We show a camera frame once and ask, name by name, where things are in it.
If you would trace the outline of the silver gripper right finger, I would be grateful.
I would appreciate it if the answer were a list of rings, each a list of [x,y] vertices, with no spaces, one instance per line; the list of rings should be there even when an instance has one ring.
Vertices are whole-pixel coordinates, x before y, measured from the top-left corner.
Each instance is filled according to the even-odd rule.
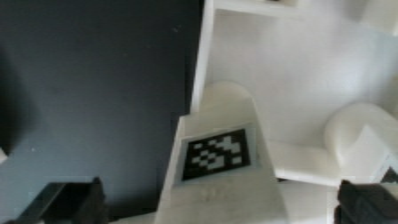
[[[398,224],[398,183],[342,181],[333,224]]]

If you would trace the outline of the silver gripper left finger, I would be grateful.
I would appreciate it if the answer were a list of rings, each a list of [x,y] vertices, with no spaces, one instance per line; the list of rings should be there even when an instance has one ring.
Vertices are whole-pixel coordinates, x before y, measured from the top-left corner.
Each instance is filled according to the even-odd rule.
[[[6,224],[109,224],[109,206],[102,179],[52,182]]]

